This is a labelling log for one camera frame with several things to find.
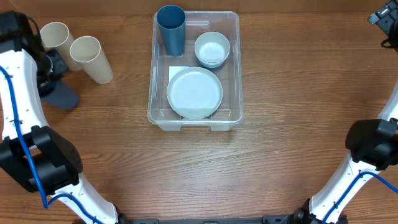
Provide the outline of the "dark blue cup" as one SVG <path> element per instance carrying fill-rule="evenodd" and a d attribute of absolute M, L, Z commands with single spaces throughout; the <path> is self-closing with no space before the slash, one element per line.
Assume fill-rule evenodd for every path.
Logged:
<path fill-rule="evenodd" d="M 76 108 L 80 100 L 78 94 L 61 80 L 50 84 L 50 88 L 40 95 L 40 99 L 63 110 Z"/>
<path fill-rule="evenodd" d="M 156 21 L 168 55 L 178 57 L 185 51 L 185 11 L 177 5 L 166 5 L 156 14 Z"/>

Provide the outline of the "beige cup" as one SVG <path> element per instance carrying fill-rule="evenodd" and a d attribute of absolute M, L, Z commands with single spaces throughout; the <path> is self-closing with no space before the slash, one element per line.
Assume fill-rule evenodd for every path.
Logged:
<path fill-rule="evenodd" d="M 113 79 L 113 71 L 99 40 L 85 35 L 77 38 L 70 47 L 71 58 L 98 84 Z"/>
<path fill-rule="evenodd" d="M 79 71 L 81 67 L 72 59 L 70 47 L 75 41 L 69 28 L 62 22 L 51 22 L 40 30 L 42 43 L 46 48 L 55 49 L 70 71 Z"/>

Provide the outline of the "grey plate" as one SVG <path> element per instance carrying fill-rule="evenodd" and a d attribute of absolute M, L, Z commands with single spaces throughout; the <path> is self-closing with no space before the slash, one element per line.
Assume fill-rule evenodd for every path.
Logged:
<path fill-rule="evenodd" d="M 188 119 L 208 117 L 219 108 L 222 99 L 220 79 L 201 67 L 188 67 L 177 72 L 167 86 L 170 107 Z"/>

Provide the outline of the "light blue bowl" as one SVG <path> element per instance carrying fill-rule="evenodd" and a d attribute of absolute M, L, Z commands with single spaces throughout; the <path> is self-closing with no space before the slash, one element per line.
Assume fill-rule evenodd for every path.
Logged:
<path fill-rule="evenodd" d="M 206 67 L 206 68 L 218 68 L 220 66 L 222 66 L 222 64 L 224 64 L 224 61 L 219 61 L 219 62 L 207 62 L 204 60 L 200 60 L 200 63 Z"/>

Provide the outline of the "grey bowl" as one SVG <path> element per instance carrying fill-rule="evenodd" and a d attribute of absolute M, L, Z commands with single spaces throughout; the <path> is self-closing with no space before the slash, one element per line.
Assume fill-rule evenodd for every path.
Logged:
<path fill-rule="evenodd" d="M 219 60 L 228 57 L 230 43 L 219 32 L 205 32 L 196 39 L 194 49 L 197 57 L 217 58 Z"/>

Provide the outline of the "pink bowl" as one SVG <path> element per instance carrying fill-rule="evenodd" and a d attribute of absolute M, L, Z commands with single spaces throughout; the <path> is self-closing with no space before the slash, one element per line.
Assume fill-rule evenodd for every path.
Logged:
<path fill-rule="evenodd" d="M 198 57 L 199 62 L 204 65 L 204 66 L 220 66 L 221 64 L 223 64 L 226 61 L 227 57 L 221 58 L 221 59 L 217 59 L 217 58 L 201 58 Z"/>

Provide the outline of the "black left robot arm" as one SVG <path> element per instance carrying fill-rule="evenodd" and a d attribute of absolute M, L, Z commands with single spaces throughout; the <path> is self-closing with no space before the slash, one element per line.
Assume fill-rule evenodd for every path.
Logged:
<path fill-rule="evenodd" d="M 86 223 L 127 223 L 83 174 L 76 147 L 53 130 L 42 102 L 71 110 L 78 95 L 64 82 L 68 65 L 46 50 L 37 23 L 16 11 L 1 13 L 1 168 L 44 208 L 61 201 Z"/>

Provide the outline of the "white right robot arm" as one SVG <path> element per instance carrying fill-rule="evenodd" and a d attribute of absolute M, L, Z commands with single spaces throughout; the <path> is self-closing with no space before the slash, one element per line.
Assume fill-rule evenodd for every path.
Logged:
<path fill-rule="evenodd" d="M 393 191 L 379 173 L 397 165 L 397 87 L 376 119 L 356 121 L 349 129 L 341 164 L 317 194 L 282 223 L 348 223 L 343 209 L 373 177 Z"/>

